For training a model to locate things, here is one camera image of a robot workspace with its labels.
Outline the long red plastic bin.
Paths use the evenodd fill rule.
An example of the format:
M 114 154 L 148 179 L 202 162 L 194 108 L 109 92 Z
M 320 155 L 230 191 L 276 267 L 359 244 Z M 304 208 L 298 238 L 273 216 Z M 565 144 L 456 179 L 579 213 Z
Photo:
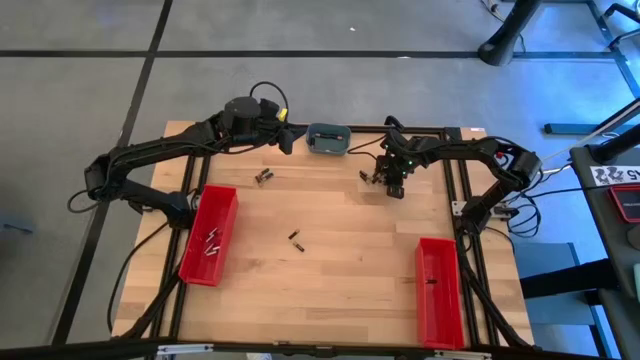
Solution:
M 427 279 L 437 284 L 425 284 Z M 417 333 L 425 348 L 464 346 L 459 270 L 454 240 L 423 237 L 415 249 Z
M 216 185 L 204 187 L 179 270 L 179 276 L 185 283 L 210 287 L 220 284 L 231 247 L 237 210 L 235 188 Z M 214 228 L 218 228 L 216 236 L 206 242 Z M 211 244 L 219 246 L 220 250 L 215 255 L 207 256 L 204 251 Z

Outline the black power connector box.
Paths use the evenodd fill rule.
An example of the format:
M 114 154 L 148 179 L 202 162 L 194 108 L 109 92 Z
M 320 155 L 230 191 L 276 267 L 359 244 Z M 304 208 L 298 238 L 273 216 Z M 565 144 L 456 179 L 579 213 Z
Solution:
M 507 206 L 505 204 L 496 205 L 491 209 L 491 217 L 500 219 L 502 221 L 508 221 L 520 214 L 520 210 L 514 207 Z

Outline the dark side desk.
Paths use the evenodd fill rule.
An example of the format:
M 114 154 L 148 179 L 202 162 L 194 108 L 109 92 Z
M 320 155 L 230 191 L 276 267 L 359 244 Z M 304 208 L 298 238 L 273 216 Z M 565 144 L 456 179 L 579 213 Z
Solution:
M 640 166 L 640 148 L 632 148 L 610 164 L 595 162 L 586 148 L 570 151 L 573 168 L 598 229 L 619 287 L 600 290 L 601 300 L 624 360 L 640 360 L 640 223 L 620 219 L 608 190 L 597 186 L 591 166 Z

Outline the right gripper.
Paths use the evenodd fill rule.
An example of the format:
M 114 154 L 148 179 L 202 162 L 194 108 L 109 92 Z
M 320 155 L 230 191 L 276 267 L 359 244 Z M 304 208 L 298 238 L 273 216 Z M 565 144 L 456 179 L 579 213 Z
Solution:
M 387 185 L 386 194 L 395 199 L 404 198 L 404 180 L 413 174 L 416 162 L 408 156 L 386 151 L 376 157 L 373 184 Z

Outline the small teal plastic bin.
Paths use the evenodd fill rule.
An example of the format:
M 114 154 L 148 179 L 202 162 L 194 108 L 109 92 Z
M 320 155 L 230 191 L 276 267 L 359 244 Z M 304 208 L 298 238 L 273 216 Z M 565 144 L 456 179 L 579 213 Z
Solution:
M 343 140 L 316 138 L 314 137 L 316 133 L 341 135 L 343 136 Z M 315 147 L 313 149 L 309 146 L 309 141 L 311 138 L 315 138 Z M 343 156 L 349 149 L 350 139 L 351 130 L 347 126 L 326 123 L 312 123 L 307 127 L 305 141 L 311 153 Z

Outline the white printed label sign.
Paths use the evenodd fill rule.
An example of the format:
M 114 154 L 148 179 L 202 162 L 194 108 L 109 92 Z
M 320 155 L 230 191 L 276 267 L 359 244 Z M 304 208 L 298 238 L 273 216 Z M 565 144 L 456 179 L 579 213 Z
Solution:
M 640 183 L 640 166 L 591 166 L 590 171 L 597 186 Z

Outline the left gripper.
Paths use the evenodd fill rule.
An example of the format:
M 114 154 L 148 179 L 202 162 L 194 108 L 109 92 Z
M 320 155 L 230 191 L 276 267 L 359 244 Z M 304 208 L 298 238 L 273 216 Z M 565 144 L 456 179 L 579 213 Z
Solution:
M 259 100 L 259 115 L 256 130 L 259 136 L 278 135 L 279 149 L 283 154 L 293 152 L 294 134 L 288 130 L 284 120 L 279 118 L 281 108 L 275 102 L 261 98 Z

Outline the black pedestal stand base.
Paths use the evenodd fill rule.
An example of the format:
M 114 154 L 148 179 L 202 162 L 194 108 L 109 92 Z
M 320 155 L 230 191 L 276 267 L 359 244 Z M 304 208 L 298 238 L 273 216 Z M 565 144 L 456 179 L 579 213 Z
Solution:
M 516 0 L 500 28 L 479 46 L 478 57 L 491 66 L 508 65 L 513 58 L 516 41 L 541 3 L 542 0 Z

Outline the black bench bar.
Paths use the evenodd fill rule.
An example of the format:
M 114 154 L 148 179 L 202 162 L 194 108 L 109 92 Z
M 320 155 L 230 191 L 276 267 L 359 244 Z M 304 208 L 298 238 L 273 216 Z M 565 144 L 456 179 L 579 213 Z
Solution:
M 526 299 L 619 287 L 609 259 L 525 277 L 520 280 L 520 284 Z

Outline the silver crossbar bracket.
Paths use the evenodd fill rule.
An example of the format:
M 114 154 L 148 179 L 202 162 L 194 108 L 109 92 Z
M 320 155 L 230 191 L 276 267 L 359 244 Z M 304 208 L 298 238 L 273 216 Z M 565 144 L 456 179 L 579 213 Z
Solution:
M 446 360 L 493 360 L 490 353 L 452 350 L 435 350 L 433 357 Z
M 166 344 L 160 345 L 157 348 L 156 356 L 159 357 L 172 357 L 183 354 L 199 354 L 212 352 L 214 349 L 213 344 Z

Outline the dark diagonal pole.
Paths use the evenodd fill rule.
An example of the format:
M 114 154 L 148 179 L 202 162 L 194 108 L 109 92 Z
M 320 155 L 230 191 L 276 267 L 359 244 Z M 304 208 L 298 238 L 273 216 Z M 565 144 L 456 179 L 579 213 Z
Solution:
M 599 164 L 610 164 L 616 158 L 640 144 L 640 124 L 633 126 L 621 135 L 601 144 L 587 145 L 591 158 Z

